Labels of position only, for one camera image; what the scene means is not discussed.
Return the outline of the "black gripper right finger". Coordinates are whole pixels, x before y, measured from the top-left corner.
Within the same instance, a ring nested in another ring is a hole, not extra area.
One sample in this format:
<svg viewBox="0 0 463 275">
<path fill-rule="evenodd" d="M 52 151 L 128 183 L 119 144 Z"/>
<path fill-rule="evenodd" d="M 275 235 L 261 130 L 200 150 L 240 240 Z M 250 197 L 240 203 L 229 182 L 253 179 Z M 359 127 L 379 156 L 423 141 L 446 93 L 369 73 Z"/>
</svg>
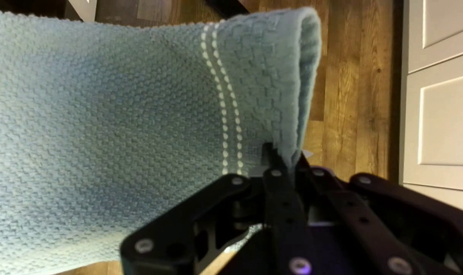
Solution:
<svg viewBox="0 0 463 275">
<path fill-rule="evenodd" d="M 296 164 L 299 194 L 333 212 L 380 275 L 463 275 L 463 209 L 388 180 Z"/>
</svg>

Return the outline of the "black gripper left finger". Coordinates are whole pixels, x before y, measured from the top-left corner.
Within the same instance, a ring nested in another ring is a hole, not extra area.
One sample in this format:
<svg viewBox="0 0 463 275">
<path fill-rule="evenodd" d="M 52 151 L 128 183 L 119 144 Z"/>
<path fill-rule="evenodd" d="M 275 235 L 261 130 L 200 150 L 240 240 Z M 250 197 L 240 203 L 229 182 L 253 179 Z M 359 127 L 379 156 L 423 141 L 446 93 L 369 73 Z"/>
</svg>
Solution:
<svg viewBox="0 0 463 275">
<path fill-rule="evenodd" d="M 226 248 L 218 275 L 313 275 L 301 197 L 269 144 L 256 176 L 226 174 L 123 238 L 123 275 L 198 275 Z"/>
</svg>

